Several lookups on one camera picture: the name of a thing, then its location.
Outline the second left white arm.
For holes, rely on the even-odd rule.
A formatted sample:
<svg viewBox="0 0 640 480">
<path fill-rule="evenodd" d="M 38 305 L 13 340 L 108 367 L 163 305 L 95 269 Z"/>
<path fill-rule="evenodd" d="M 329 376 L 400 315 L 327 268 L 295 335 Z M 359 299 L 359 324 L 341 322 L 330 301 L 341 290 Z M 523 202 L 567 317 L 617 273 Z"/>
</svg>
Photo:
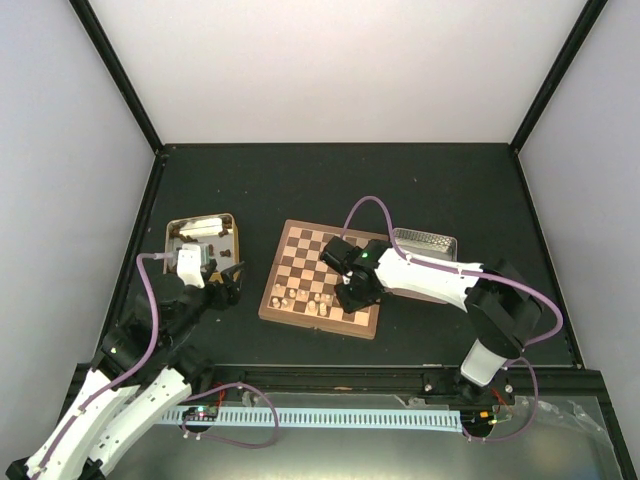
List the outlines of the second left white arm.
<svg viewBox="0 0 640 480">
<path fill-rule="evenodd" d="M 213 363 L 186 341 L 206 311 L 238 303 L 244 267 L 240 262 L 218 271 L 212 260 L 200 277 L 214 280 L 202 287 L 172 273 L 157 277 L 151 291 L 140 294 L 125 319 L 104 337 L 94 371 L 115 379 L 144 358 L 152 333 L 157 333 L 150 357 L 121 383 L 143 390 L 102 429 L 86 457 L 83 479 L 106 478 L 168 409 L 211 385 Z"/>
</svg>

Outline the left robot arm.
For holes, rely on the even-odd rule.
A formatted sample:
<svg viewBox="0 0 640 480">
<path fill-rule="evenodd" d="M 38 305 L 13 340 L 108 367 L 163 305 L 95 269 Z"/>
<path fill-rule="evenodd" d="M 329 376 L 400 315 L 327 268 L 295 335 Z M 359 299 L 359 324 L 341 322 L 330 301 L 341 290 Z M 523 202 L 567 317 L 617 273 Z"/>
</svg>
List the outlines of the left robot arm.
<svg viewBox="0 0 640 480">
<path fill-rule="evenodd" d="M 203 314 L 238 303 L 243 263 L 207 273 L 214 281 L 187 285 L 174 274 L 151 280 L 147 255 L 136 258 L 145 296 L 104 336 L 74 400 L 44 444 L 13 461 L 9 479 L 104 479 L 170 408 L 207 397 L 213 365 L 185 345 Z"/>
</svg>

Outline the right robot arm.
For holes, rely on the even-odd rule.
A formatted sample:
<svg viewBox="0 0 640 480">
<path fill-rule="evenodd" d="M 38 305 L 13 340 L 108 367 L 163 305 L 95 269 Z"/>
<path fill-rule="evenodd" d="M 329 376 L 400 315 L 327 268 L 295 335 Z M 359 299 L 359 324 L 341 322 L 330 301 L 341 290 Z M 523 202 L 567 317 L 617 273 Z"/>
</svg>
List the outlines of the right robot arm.
<svg viewBox="0 0 640 480">
<path fill-rule="evenodd" d="M 347 313 L 388 293 L 429 297 L 467 313 L 476 340 L 454 379 L 457 396 L 467 403 L 485 397 L 496 373 L 521 356 L 543 313 L 540 300 L 495 269 L 413 255 L 389 241 L 371 240 L 361 248 L 334 236 L 320 260 L 342 278 L 335 293 Z"/>
</svg>

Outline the wooden chess board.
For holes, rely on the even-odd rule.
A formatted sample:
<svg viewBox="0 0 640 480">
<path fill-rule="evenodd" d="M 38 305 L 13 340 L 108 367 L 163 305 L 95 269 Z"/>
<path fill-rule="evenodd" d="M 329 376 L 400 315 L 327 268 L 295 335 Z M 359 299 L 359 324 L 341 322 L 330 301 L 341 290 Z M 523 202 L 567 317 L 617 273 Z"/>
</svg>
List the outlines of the wooden chess board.
<svg viewBox="0 0 640 480">
<path fill-rule="evenodd" d="M 285 222 L 278 248 L 272 263 L 270 274 L 259 306 L 259 318 L 266 321 L 288 324 L 303 328 L 313 328 L 324 332 L 358 337 L 365 340 L 375 338 L 379 317 L 379 308 L 370 306 L 355 313 L 346 313 L 340 306 L 334 287 L 342 282 L 340 275 L 320 260 L 320 254 L 333 236 L 341 233 L 336 226 L 315 224 L 298 220 Z M 281 284 L 286 290 L 283 296 L 277 296 L 274 285 Z M 291 299 L 290 289 L 306 290 L 306 302 Z M 307 303 L 315 293 L 333 296 L 333 304 L 328 306 L 328 315 L 315 314 L 307 310 Z M 277 297 L 282 302 L 288 299 L 288 309 L 273 308 L 271 299 Z"/>
</svg>

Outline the pink tin with light pieces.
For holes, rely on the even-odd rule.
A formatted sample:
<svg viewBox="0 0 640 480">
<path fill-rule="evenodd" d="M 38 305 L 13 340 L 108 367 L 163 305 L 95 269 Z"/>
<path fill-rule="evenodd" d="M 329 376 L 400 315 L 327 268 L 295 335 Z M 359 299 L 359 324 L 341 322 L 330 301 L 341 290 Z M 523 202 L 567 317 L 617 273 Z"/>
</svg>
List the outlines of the pink tin with light pieces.
<svg viewBox="0 0 640 480">
<path fill-rule="evenodd" d="M 458 244 L 454 237 L 396 227 L 393 229 L 393 238 L 405 252 L 443 261 L 454 262 L 457 260 Z M 389 292 L 405 298 L 445 304 L 445 301 L 441 299 L 407 288 L 390 288 Z"/>
</svg>

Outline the gold tin with dark pieces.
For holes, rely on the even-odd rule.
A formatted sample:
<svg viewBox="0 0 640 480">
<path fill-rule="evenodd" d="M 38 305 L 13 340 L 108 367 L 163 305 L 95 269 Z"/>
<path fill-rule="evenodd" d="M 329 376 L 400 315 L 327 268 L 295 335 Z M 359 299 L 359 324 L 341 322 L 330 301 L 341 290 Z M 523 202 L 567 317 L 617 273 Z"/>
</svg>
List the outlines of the gold tin with dark pieces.
<svg viewBox="0 0 640 480">
<path fill-rule="evenodd" d="M 231 213 L 175 219 L 166 227 L 165 251 L 178 251 L 185 243 L 200 243 L 207 246 L 208 261 L 215 260 L 217 267 L 207 278 L 209 283 L 222 282 L 221 272 L 240 262 L 239 233 Z"/>
</svg>

